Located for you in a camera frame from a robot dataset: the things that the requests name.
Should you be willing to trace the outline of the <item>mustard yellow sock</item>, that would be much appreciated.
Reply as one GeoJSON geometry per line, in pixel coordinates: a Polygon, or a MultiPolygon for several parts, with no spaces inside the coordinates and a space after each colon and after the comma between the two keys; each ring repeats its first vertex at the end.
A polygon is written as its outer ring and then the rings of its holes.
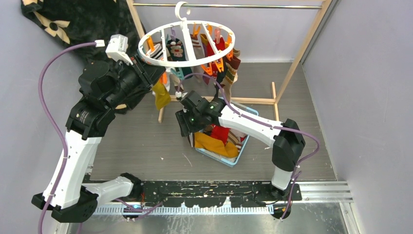
{"type": "Polygon", "coordinates": [[[152,93],[155,96],[155,106],[157,110],[161,110],[171,102],[171,97],[161,81],[158,81],[152,87],[152,93]]]}

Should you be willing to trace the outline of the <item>white round clip hanger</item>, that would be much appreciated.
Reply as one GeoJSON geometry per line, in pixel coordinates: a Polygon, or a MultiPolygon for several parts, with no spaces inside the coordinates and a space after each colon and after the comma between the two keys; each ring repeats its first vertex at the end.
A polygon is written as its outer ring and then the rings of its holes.
{"type": "Polygon", "coordinates": [[[186,17],[182,17],[180,15],[181,8],[183,7],[183,3],[188,3],[186,1],[180,1],[178,2],[177,6],[174,8],[174,13],[175,16],[177,17],[178,21],[177,22],[172,22],[169,24],[165,24],[162,26],[159,26],[151,31],[149,31],[147,34],[143,35],[141,37],[141,40],[138,44],[138,53],[141,59],[148,63],[148,64],[153,64],[157,66],[162,66],[166,68],[178,68],[178,67],[194,67],[194,66],[201,66],[201,64],[208,64],[209,62],[213,62],[215,60],[218,60],[220,58],[227,57],[228,59],[232,58],[233,54],[233,48],[235,45],[235,34],[234,32],[219,23],[215,22],[210,22],[210,21],[204,21],[204,20],[188,20],[186,17]],[[174,29],[174,27],[177,27],[182,31],[182,41],[185,46],[185,53],[186,53],[186,61],[169,61],[167,59],[167,36],[165,31],[167,29],[174,29]],[[206,38],[211,44],[213,50],[215,51],[215,55],[212,55],[210,57],[204,57],[204,58],[197,58],[193,49],[193,44],[192,44],[192,39],[191,39],[191,33],[192,32],[198,32],[199,30],[202,30],[203,32],[206,33],[206,38]],[[154,45],[153,45],[153,40],[152,36],[160,33],[161,35],[161,42],[162,42],[162,53],[163,53],[163,60],[151,58],[149,55],[149,52],[154,50],[154,45]],[[225,50],[223,51],[217,51],[215,48],[215,45],[213,44],[214,40],[219,41],[220,36],[222,36],[225,40],[225,50]]]}

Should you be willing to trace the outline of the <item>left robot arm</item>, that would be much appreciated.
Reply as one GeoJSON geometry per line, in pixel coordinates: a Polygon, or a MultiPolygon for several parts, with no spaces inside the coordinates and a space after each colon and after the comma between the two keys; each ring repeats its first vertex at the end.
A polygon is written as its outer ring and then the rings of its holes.
{"type": "Polygon", "coordinates": [[[32,198],[36,207],[51,211],[61,223],[82,223],[97,207],[118,198],[130,201],[141,198],[141,180],[123,173],[94,186],[82,184],[89,164],[108,126],[115,119],[115,108],[130,97],[141,100],[158,82],[165,69],[132,59],[88,64],[78,79],[82,98],[71,109],[66,122],[65,147],[50,184],[32,198]]]}

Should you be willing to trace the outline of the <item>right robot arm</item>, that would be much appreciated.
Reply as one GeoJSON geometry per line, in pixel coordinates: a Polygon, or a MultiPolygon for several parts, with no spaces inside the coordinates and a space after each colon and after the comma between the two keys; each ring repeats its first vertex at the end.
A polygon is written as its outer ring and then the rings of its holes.
{"type": "Polygon", "coordinates": [[[272,149],[271,161],[275,170],[270,193],[276,200],[288,196],[294,168],[305,147],[305,140],[295,121],[265,119],[232,103],[228,104],[219,97],[208,101],[195,91],[185,94],[176,92],[175,95],[183,106],[175,114],[183,137],[214,124],[260,140],[272,149]]]}

